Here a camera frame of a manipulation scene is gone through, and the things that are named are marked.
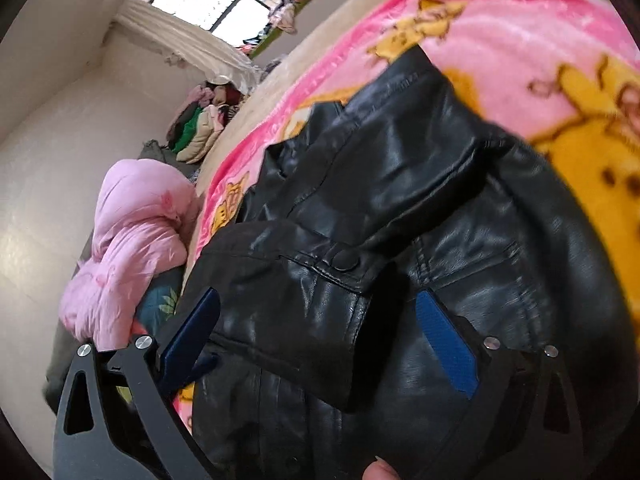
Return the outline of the person's right hand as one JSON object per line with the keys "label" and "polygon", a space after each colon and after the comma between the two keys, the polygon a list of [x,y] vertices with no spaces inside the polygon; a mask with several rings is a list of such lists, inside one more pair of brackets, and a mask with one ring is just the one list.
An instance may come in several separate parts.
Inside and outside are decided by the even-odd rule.
{"label": "person's right hand", "polygon": [[386,460],[375,457],[375,460],[363,471],[362,480],[400,480],[400,477]]}

